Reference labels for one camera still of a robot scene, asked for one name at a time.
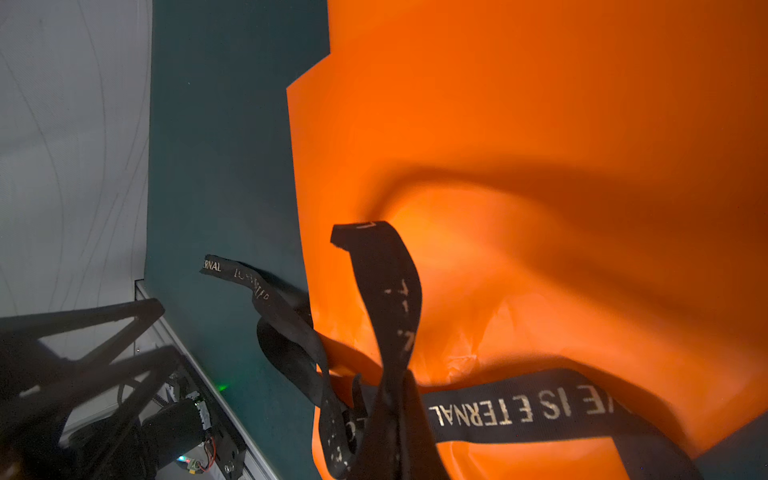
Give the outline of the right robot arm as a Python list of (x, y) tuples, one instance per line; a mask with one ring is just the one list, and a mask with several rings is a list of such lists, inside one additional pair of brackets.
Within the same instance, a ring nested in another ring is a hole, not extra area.
[[(437, 451), (424, 405), (410, 371), (398, 387), (384, 383), (368, 389), (353, 382), (353, 404), (341, 401), (328, 380), (317, 374), (301, 379), (320, 416), (317, 433), (325, 464), (336, 479), (445, 479), (448, 473)], [(200, 473), (224, 458), (214, 451), (206, 463), (188, 459), (199, 444), (212, 445), (215, 435), (201, 415), (204, 401), (182, 399), (164, 406), (145, 421), (131, 420), (124, 436), (109, 434), (111, 418), (77, 430), (65, 448), (69, 467), (62, 479), (152, 479), (170, 463)]]

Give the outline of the orange wrapping paper sheet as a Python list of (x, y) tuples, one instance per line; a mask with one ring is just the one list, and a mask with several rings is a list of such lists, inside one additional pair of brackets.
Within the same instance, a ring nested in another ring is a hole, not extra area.
[(287, 90), (344, 400), (455, 479), (767, 475), (767, 5), (331, 1)]

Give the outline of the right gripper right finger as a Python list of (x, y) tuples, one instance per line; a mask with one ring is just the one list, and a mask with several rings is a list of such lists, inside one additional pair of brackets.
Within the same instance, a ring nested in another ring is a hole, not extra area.
[(413, 373), (403, 375), (400, 401), (400, 472), (402, 479), (448, 480)]

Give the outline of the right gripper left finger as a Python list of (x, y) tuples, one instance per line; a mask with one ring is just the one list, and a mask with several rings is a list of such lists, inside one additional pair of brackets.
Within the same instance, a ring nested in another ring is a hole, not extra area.
[(399, 440), (399, 407), (390, 392), (380, 387), (348, 479), (400, 479)]

